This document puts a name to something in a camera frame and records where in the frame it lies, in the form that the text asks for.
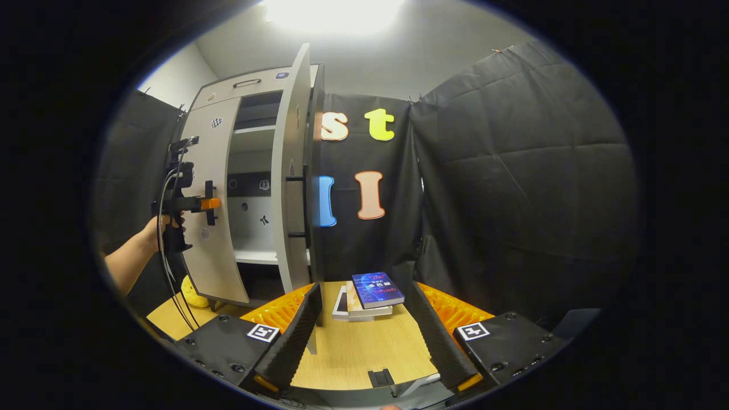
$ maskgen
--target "book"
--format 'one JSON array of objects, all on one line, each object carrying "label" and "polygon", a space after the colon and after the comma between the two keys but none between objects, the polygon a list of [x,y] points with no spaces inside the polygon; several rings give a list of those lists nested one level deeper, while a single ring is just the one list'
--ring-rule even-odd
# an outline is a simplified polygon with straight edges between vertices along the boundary
[{"label": "book", "polygon": [[397,305],[405,301],[405,296],[385,272],[352,275],[352,281],[365,310]]},{"label": "book", "polygon": [[374,316],[365,317],[349,317],[347,311],[347,287],[342,286],[337,294],[337,300],[334,303],[334,310],[332,310],[332,318],[334,320],[346,320],[349,322],[372,322]]},{"label": "book", "polygon": [[375,309],[365,309],[359,301],[359,296],[355,290],[354,282],[347,281],[347,312],[349,317],[367,317],[381,316],[392,314],[392,306],[382,306]]}]

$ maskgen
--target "cabinet door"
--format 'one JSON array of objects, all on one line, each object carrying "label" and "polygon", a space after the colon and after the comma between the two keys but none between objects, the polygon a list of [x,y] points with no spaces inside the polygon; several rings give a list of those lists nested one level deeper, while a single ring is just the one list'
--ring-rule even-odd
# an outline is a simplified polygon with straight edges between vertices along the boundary
[{"label": "cabinet door", "polygon": [[232,98],[190,112],[182,138],[200,136],[200,142],[187,148],[182,160],[194,164],[192,185],[183,188],[185,196],[205,196],[205,181],[216,188],[220,208],[214,210],[215,225],[208,225],[205,212],[185,212],[185,241],[192,248],[182,253],[195,290],[203,296],[227,301],[250,302],[235,263],[227,217],[227,158],[230,137],[240,98]]},{"label": "cabinet door", "polygon": [[304,44],[294,60],[281,97],[271,156],[273,242],[281,282],[287,293],[311,283],[306,262],[306,238],[289,236],[289,233],[305,231],[303,183],[286,181],[286,177],[301,176],[303,172],[310,93],[309,44]]}]

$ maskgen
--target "human hand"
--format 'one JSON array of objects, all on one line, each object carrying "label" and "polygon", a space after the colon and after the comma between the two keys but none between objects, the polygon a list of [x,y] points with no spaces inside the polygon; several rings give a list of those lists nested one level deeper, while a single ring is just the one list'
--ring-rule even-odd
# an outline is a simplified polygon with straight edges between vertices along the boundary
[{"label": "human hand", "polygon": [[[177,221],[174,218],[170,218],[170,215],[162,215],[162,226],[160,227],[160,235],[165,233],[165,229],[167,229],[167,225],[170,223],[170,219],[172,219],[172,227],[178,228],[179,225],[177,225]],[[187,229],[183,226],[182,232],[185,232]],[[140,238],[142,240],[143,246],[151,250],[152,252],[157,252],[160,250],[160,248],[157,245],[157,217],[153,217],[147,225],[142,229],[142,231],[139,233]]]}]

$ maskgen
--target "wooden table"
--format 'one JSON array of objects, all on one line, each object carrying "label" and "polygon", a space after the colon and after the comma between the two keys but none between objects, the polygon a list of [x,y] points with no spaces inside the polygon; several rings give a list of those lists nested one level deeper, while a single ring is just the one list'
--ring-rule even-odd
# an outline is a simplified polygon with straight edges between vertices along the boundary
[{"label": "wooden table", "polygon": [[[407,309],[400,304],[392,315],[376,317],[373,322],[345,322],[334,320],[332,310],[345,282],[324,283],[322,326],[316,332],[317,354],[307,349],[299,362],[292,386],[319,390],[371,389],[368,371],[387,368],[395,384],[412,382],[437,373],[430,363],[430,353],[418,325]],[[218,312],[190,307],[198,323],[218,314],[242,316],[250,308],[225,306]],[[172,303],[166,301],[147,316],[161,331],[175,340],[190,333],[184,320]]]}]

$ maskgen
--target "blue book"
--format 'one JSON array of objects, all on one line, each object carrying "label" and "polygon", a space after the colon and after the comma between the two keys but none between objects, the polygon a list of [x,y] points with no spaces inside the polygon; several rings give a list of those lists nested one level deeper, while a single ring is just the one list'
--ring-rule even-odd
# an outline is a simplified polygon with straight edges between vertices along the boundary
[{"label": "blue book", "polygon": [[363,309],[397,305],[405,301],[405,296],[385,272],[352,275],[352,282]]}]

